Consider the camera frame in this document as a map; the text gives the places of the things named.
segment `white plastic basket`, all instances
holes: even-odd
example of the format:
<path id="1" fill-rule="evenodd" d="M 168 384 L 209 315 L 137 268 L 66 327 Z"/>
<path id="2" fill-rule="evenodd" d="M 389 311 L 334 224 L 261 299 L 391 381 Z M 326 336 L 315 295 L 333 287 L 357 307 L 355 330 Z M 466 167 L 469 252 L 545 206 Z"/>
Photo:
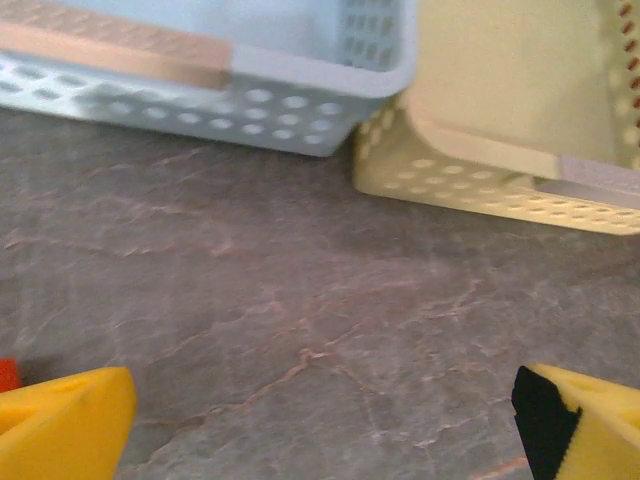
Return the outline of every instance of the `white plastic basket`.
<path id="1" fill-rule="evenodd" d="M 326 156 L 410 82 L 415 13 L 416 0 L 0 0 L 0 106 Z"/>
<path id="2" fill-rule="evenodd" d="M 420 4 L 417 78 L 358 136 L 361 191 L 640 233 L 640 1 Z"/>

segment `gray marble surface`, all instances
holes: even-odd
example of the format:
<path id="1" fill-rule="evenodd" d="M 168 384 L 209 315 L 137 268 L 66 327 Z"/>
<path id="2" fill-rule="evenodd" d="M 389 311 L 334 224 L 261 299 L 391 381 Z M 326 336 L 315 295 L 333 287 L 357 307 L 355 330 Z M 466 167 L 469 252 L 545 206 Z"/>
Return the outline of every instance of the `gray marble surface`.
<path id="1" fill-rule="evenodd" d="M 373 198 L 310 160 L 0 110 L 2 355 L 106 365 L 118 480 L 530 479 L 537 361 L 640 387 L 640 242 Z"/>

